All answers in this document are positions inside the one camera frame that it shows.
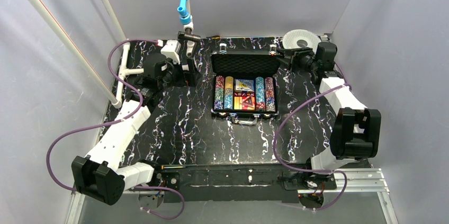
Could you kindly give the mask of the blue card deck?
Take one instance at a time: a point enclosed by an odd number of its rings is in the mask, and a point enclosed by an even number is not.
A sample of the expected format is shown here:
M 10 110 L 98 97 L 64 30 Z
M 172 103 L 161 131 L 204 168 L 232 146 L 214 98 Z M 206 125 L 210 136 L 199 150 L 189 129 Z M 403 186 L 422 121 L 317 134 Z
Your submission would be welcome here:
M 238 93 L 253 93 L 255 90 L 254 80 L 235 79 L 234 89 Z

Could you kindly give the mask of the black poker chip case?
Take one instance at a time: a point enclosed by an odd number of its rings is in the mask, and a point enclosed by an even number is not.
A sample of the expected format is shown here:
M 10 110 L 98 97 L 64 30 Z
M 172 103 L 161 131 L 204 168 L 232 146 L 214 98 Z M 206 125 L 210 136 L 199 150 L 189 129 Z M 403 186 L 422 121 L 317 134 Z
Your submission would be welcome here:
M 214 72 L 211 113 L 232 123 L 253 126 L 278 115 L 277 84 L 280 62 L 277 46 L 233 49 L 225 43 L 212 52 Z

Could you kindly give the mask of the clear dealer button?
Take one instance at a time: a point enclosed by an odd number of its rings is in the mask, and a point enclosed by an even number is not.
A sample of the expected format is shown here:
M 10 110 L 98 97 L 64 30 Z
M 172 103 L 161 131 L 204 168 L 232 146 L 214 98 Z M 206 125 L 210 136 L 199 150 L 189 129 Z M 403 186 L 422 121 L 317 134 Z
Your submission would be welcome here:
M 252 89 L 251 86 L 245 82 L 239 82 L 237 86 L 240 91 L 250 91 Z

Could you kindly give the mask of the red yellow card deck box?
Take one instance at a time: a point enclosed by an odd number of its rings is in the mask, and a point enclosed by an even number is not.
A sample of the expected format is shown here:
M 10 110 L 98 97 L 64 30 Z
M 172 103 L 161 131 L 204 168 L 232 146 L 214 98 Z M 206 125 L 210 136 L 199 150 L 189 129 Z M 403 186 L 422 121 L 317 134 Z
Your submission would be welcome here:
M 234 109 L 235 110 L 243 110 L 241 107 L 242 97 L 234 97 Z

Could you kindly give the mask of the triangular red black token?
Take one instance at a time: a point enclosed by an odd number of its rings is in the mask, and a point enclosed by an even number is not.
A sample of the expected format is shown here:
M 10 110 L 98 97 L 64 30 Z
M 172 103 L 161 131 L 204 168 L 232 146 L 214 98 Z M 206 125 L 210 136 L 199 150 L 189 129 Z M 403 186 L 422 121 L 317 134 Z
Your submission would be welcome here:
M 241 100 L 241 107 L 243 110 L 255 110 L 255 96 L 254 95 L 248 95 L 242 97 Z

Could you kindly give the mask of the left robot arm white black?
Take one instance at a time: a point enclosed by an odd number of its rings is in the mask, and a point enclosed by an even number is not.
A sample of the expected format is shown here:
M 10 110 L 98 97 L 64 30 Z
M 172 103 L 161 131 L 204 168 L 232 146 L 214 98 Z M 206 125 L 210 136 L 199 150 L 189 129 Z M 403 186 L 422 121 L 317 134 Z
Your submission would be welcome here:
M 177 62 L 170 57 L 144 68 L 125 96 L 116 123 L 111 125 L 100 141 L 84 156 L 71 164 L 75 190 L 107 205 L 118 202 L 124 191 L 152 181 L 162 164 L 140 160 L 130 166 L 120 166 L 121 157 L 140 127 L 170 87 L 194 87 L 200 73 L 192 57 Z

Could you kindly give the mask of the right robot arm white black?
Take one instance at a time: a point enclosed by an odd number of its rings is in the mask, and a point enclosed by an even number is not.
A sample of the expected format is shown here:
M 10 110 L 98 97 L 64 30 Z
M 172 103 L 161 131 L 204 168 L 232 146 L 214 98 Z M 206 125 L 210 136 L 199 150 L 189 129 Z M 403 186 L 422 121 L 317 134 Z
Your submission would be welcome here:
M 319 94 L 305 101 L 295 111 L 325 97 L 336 113 L 329 146 L 310 158 L 306 172 L 331 174 L 346 164 L 373 158 L 378 154 L 381 113 L 362 104 L 343 74 L 336 70 L 337 50 L 337 46 L 331 42 L 318 43 L 316 50 L 308 47 L 277 50 L 281 56 L 290 58 L 291 68 L 306 70 L 312 82 L 319 86 Z

